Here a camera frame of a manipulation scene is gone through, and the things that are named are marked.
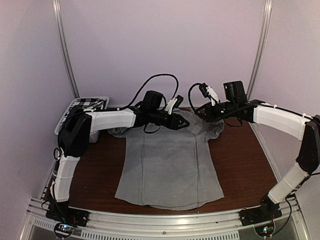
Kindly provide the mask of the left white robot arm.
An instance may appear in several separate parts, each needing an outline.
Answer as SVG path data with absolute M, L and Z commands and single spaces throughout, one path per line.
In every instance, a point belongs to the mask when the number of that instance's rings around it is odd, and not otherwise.
M 63 203 L 69 200 L 76 166 L 88 150 L 91 135 L 102 130 L 139 128 L 148 124 L 174 131 L 190 125 L 183 116 L 173 112 L 183 101 L 182 96 L 172 98 L 161 107 L 163 99 L 161 93 L 149 90 L 136 105 L 110 109 L 98 109 L 94 106 L 82 108 L 75 105 L 69 110 L 58 131 L 58 146 L 53 151 L 55 166 L 50 195 L 57 202 L 51 210 L 55 217 L 61 222 L 72 218 L 71 209 Z

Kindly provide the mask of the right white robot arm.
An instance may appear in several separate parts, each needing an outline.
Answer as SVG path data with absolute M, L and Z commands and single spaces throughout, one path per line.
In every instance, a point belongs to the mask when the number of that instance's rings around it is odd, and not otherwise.
M 268 104 L 262 100 L 249 100 L 241 81 L 224 83 L 225 102 L 206 83 L 198 83 L 198 89 L 208 103 L 195 110 L 201 119 L 211 123 L 237 118 L 255 125 L 278 130 L 300 142 L 300 150 L 293 166 L 284 177 L 262 197 L 256 210 L 259 220 L 268 220 L 275 212 L 275 205 L 297 191 L 320 166 L 320 117 L 297 113 Z

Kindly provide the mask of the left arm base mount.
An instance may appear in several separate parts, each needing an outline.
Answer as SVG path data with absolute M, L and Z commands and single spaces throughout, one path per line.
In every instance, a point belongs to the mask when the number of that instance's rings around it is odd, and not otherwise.
M 56 221 L 53 227 L 55 236 L 60 239 L 66 239 L 71 237 L 76 230 L 79 230 L 79 227 L 87 226 L 89 212 L 86 210 L 68 208 L 67 211 L 62 214 L 57 209 L 52 210 L 49 208 L 46 211 L 45 217 Z

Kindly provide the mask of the grey long sleeve shirt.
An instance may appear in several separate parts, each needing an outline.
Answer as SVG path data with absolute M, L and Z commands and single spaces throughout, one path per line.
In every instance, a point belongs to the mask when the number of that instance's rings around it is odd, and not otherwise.
M 108 131 L 126 141 L 117 199 L 186 211 L 224 197 L 209 148 L 209 140 L 224 130 L 224 122 L 208 123 L 189 111 L 180 114 L 189 122 L 180 130 L 152 125 L 147 132 L 142 127 Z

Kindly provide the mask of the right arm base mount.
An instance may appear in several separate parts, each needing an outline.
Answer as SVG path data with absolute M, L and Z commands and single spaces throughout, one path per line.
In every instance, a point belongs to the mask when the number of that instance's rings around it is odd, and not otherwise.
M 276 232 L 275 219 L 282 217 L 280 209 L 263 213 L 262 208 L 243 208 L 239 213 L 242 226 L 254 226 L 255 233 L 262 238 L 271 237 Z

